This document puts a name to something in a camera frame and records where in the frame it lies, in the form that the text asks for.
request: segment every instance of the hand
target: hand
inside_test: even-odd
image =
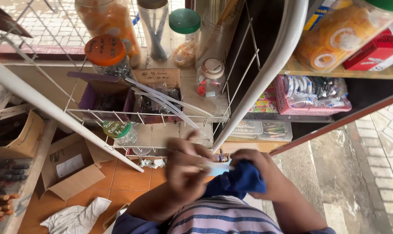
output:
[[[230,158],[232,159],[231,166],[234,166],[240,159],[246,159],[251,161],[260,172],[266,184],[267,193],[251,192],[249,193],[251,196],[273,202],[283,202],[289,199],[291,182],[283,175],[269,154],[254,149],[241,149],[232,154]]]
[[[197,200],[205,193],[204,178],[210,168],[204,167],[204,164],[214,158],[204,146],[189,142],[197,135],[198,132],[193,131],[187,139],[171,138],[167,143],[167,183],[175,199],[184,204]]]

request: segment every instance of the striped shirt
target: striped shirt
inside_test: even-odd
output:
[[[331,228],[310,234],[335,234]],[[158,224],[124,213],[112,234],[162,234]],[[173,216],[167,234],[283,234],[261,210],[232,196],[215,196],[182,207]]]

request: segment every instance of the red box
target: red box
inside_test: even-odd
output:
[[[393,65],[393,24],[344,62],[347,70],[382,71]]]

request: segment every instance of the white cloth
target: white cloth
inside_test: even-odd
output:
[[[50,234],[88,234],[111,201],[97,197],[88,207],[70,206],[47,218],[40,225]]]

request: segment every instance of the green jar lid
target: green jar lid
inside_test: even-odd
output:
[[[196,32],[201,26],[199,14],[191,9],[177,9],[169,15],[170,28],[180,34]]]
[[[111,138],[124,137],[131,129],[130,122],[121,121],[104,121],[102,123],[102,130],[104,133]]]
[[[393,0],[365,0],[365,1],[377,8],[393,12]]]

